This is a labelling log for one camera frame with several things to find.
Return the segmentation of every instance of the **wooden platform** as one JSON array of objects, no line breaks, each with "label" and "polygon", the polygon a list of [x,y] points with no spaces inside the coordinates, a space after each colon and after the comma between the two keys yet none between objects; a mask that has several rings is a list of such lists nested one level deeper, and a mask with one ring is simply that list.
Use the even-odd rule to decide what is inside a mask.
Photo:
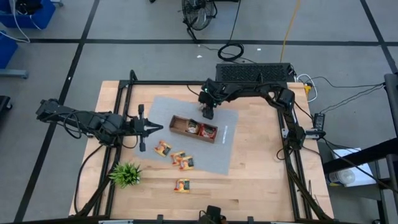
[{"label": "wooden platform", "polygon": [[[118,82],[103,82],[96,111],[113,110],[117,86]],[[296,102],[308,111],[303,85],[289,83],[289,88],[295,92]],[[199,86],[191,86],[191,89],[200,92]],[[144,104],[147,116],[156,95],[192,103],[196,103],[198,98],[185,85],[134,85],[129,114],[137,114],[138,104]],[[228,220],[247,220],[248,216],[253,216],[255,221],[293,221],[285,164],[275,156],[282,148],[276,110],[260,97],[239,98],[231,103],[223,103],[221,108],[239,111],[229,175],[201,170],[182,172],[171,165],[171,160],[166,164],[140,159],[135,156],[141,153],[138,148],[124,148],[121,162],[140,163],[143,179],[140,185],[116,188],[111,218],[156,219],[158,214],[163,214],[166,220],[197,220],[200,210],[206,210],[207,205],[214,205],[222,208],[222,214]],[[301,126],[305,129],[312,126],[308,116],[298,108],[296,114]],[[124,144],[132,146],[135,140],[135,137],[125,138]],[[318,151],[315,141],[306,140],[304,146]],[[97,147],[98,142],[89,139],[85,157]],[[98,186],[104,151],[102,149],[95,154],[82,172],[78,193],[79,209]],[[316,195],[326,214],[333,217],[319,156],[306,150],[301,150],[301,155],[305,178],[312,183],[312,194]],[[175,181],[179,178],[191,179],[190,194],[173,191]],[[104,213],[107,193],[105,190],[101,213]],[[298,201],[302,208],[300,196]]]}]

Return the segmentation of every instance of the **green plant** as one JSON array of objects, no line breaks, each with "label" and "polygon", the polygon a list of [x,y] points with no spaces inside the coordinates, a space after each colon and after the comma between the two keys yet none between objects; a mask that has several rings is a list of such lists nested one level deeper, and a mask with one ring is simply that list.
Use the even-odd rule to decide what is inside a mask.
[{"label": "green plant", "polygon": [[110,173],[109,178],[111,178],[114,183],[120,186],[122,189],[128,185],[137,185],[141,179],[141,171],[139,170],[139,165],[136,167],[135,164],[125,163],[118,164]]}]

